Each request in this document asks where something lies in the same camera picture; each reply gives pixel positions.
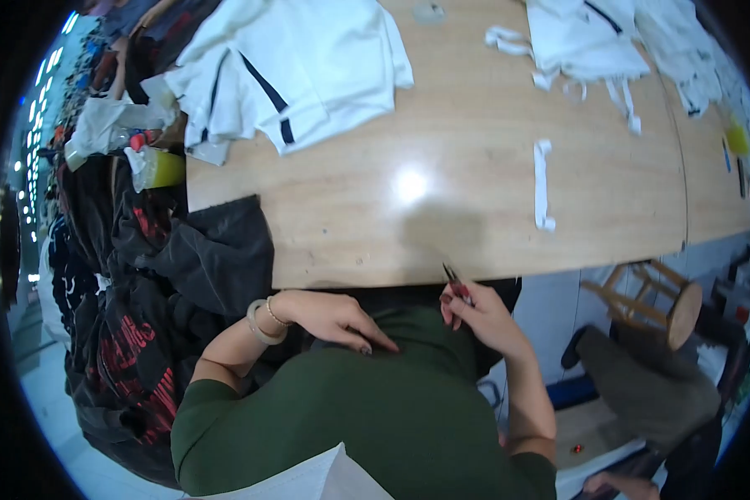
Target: chair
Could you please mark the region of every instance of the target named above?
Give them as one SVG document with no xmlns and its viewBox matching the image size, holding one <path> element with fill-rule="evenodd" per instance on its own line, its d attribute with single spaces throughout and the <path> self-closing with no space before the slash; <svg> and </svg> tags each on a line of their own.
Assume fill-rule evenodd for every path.
<svg viewBox="0 0 750 500">
<path fill-rule="evenodd" d="M 660 281 L 650 275 L 649 268 L 658 271 Z M 633 298 L 614 289 L 626 270 L 642 282 Z M 665 340 L 671 350 L 679 349 L 692 334 L 703 302 L 700 285 L 657 260 L 617 265 L 603 285 L 582 281 L 580 286 L 597 294 L 609 306 L 610 318 L 653 333 Z M 652 290 L 673 300 L 669 311 L 657 310 L 645 301 Z"/>
</svg>

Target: woman's right arm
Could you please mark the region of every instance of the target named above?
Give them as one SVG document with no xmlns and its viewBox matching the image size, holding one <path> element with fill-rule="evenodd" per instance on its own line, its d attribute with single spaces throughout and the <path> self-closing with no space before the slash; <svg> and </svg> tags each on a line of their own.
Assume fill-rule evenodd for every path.
<svg viewBox="0 0 750 500">
<path fill-rule="evenodd" d="M 117 75 L 109 89 L 112 99 L 120 100 L 125 93 L 125 59 L 128 55 L 128 37 L 120 37 L 111 44 L 111 50 L 117 52 Z"/>
<path fill-rule="evenodd" d="M 511 418 L 506 448 L 511 455 L 532 452 L 555 463 L 556 417 L 533 347 L 494 289 L 472 282 L 465 285 L 472 305 L 454 297 L 448 286 L 441 313 L 454 328 L 458 318 L 466 322 L 484 345 L 505 358 Z"/>
</svg>

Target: woman's left arm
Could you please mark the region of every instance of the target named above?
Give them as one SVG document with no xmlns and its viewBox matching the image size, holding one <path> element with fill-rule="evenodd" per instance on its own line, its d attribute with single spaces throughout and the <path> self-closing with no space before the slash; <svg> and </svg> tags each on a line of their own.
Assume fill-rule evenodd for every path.
<svg viewBox="0 0 750 500">
<path fill-rule="evenodd" d="M 372 353 L 370 341 L 398 352 L 398 346 L 380 331 L 352 297 L 286 290 L 272 297 L 270 308 L 271 314 L 265 306 L 256 309 L 256 324 L 267 335 L 282 334 L 285 327 L 280 322 L 294 322 L 316 338 L 347 345 L 351 350 L 363 354 Z M 267 345 L 258 340 L 250 321 L 245 317 L 217 335 L 205 347 L 194 368 L 191 382 L 208 378 L 238 390 L 241 378 L 247 375 L 266 348 Z"/>
<path fill-rule="evenodd" d="M 130 31 L 130 35 L 133 35 L 139 29 L 144 29 L 156 22 L 156 19 L 164 14 L 171 6 L 175 5 L 178 0 L 158 0 L 156 5 L 150 7 L 150 9 L 139 18 L 139 22 Z"/>
</svg>

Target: pile of clothes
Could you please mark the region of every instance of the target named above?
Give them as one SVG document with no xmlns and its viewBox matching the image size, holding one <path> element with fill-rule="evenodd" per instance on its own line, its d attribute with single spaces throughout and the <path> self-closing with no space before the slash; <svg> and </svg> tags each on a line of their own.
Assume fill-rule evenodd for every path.
<svg viewBox="0 0 750 500">
<path fill-rule="evenodd" d="M 414 82 L 397 27 L 376 0 L 224 0 L 165 74 L 185 145 L 261 130 L 283 155 L 394 111 Z"/>
<path fill-rule="evenodd" d="M 641 134 L 641 125 L 628 82 L 650 73 L 634 42 L 641 42 L 660 72 L 676 84 L 690 116 L 702 116 L 711 102 L 722 99 L 723 87 L 738 80 L 736 71 L 724 68 L 729 60 L 700 25 L 690 0 L 527 0 L 527 7 L 529 41 L 492 26 L 486 45 L 529 55 L 537 67 L 534 84 L 542 90 L 550 91 L 553 80 L 564 75 L 570 79 L 564 92 L 580 85 L 583 100 L 587 84 L 605 82 L 634 134 Z M 741 117 L 750 119 L 750 113 Z"/>
<path fill-rule="evenodd" d="M 271 293 L 273 243 L 255 196 L 188 214 L 183 186 L 138 194 L 128 164 L 112 175 L 110 162 L 91 157 L 61 178 L 70 251 L 108 283 L 73 313 L 66 391 L 92 446 L 177 488 L 178 405 L 205 346 Z M 296 341 L 270 348 L 250 377 L 273 373 Z"/>
</svg>

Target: woman's right hand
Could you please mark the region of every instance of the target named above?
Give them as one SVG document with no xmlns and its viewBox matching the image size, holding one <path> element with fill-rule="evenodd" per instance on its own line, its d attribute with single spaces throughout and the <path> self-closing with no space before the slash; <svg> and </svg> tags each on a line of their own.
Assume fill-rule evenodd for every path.
<svg viewBox="0 0 750 500">
<path fill-rule="evenodd" d="M 457 330 L 463 320 L 478 340 L 506 357 L 521 357 L 533 352 L 528 338 L 522 334 L 494 288 L 470 281 L 462 283 L 470 291 L 473 303 L 468 305 L 455 297 L 447 285 L 440 297 L 445 324 Z"/>
</svg>

